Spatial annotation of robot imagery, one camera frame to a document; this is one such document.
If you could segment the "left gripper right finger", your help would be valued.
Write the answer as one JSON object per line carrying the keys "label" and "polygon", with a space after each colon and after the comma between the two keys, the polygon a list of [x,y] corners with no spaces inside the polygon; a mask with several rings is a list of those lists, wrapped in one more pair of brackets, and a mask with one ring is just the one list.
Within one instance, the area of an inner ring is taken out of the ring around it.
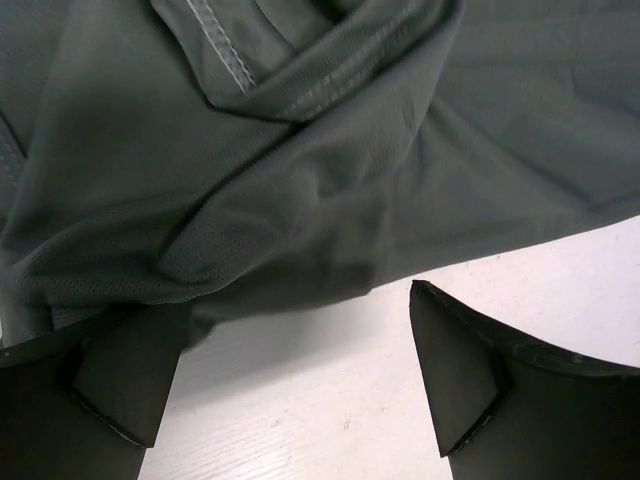
{"label": "left gripper right finger", "polygon": [[539,340],[426,281],[410,320],[456,479],[635,479],[639,371]]}

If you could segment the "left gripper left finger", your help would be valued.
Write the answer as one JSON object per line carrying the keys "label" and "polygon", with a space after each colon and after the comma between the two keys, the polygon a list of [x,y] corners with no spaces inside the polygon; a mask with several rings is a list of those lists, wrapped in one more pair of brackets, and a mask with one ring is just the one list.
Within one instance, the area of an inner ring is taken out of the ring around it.
{"label": "left gripper left finger", "polygon": [[1,351],[4,479],[135,479],[191,305],[118,308]]}

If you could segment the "dark grey t shirt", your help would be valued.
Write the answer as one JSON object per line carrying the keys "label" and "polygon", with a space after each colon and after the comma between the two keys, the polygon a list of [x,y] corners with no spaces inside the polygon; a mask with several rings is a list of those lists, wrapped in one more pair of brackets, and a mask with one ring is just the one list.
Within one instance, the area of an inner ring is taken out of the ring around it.
{"label": "dark grey t shirt", "polygon": [[238,318],[639,212],[635,1],[5,1],[1,329]]}

